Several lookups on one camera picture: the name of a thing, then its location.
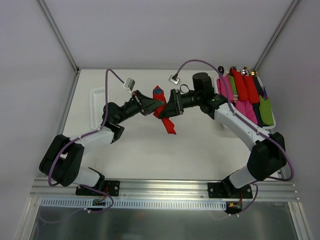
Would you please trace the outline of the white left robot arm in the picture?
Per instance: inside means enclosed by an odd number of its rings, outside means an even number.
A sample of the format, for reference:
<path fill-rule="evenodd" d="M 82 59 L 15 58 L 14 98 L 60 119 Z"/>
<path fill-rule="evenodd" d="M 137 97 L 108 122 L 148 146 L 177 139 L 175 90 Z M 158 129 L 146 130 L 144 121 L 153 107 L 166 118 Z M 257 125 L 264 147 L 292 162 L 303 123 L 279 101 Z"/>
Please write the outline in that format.
<path fill-rule="evenodd" d="M 124 131 L 124 127 L 119 125 L 123 121 L 136 114 L 147 116 L 163 107 L 163 93 L 161 88 L 156 87 L 152 97 L 147 97 L 135 90 L 129 101 L 122 106 L 114 102 L 105 104 L 102 123 L 98 129 L 75 139 L 63 134 L 57 135 L 39 165 L 39 170 L 48 176 L 49 186 L 68 187 L 77 184 L 87 188 L 93 195 L 101 194 L 105 188 L 105 177 L 93 168 L 82 167 L 83 156 L 96 148 L 116 142 Z"/>

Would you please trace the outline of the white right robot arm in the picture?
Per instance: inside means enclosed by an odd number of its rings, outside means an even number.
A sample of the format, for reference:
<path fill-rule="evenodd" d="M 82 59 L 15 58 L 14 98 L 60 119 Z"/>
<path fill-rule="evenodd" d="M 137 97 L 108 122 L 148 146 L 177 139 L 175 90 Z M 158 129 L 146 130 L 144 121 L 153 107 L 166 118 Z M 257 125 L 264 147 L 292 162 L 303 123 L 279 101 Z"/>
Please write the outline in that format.
<path fill-rule="evenodd" d="M 193 89 L 181 93 L 170 91 L 170 98 L 159 114 L 160 119 L 176 117 L 186 108 L 200 107 L 211 119 L 229 128 L 250 150 L 247 164 L 223 179 L 214 192 L 219 196 L 235 198 L 242 187 L 263 181 L 287 164 L 284 137 L 253 126 L 236 110 L 231 110 L 227 98 L 215 93 L 212 79 L 206 72 L 192 76 Z"/>

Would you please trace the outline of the blue plastic spoon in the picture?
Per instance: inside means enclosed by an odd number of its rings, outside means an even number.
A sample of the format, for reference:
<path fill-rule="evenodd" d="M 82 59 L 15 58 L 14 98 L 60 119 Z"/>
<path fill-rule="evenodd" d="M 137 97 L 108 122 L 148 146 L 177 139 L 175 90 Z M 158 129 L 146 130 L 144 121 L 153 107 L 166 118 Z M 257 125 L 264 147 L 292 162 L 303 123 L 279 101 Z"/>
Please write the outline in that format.
<path fill-rule="evenodd" d="M 161 88 L 156 88 L 154 91 L 153 91 L 153 94 L 154 95 L 157 95 L 157 96 L 161 96 L 163 94 L 163 90 Z"/>

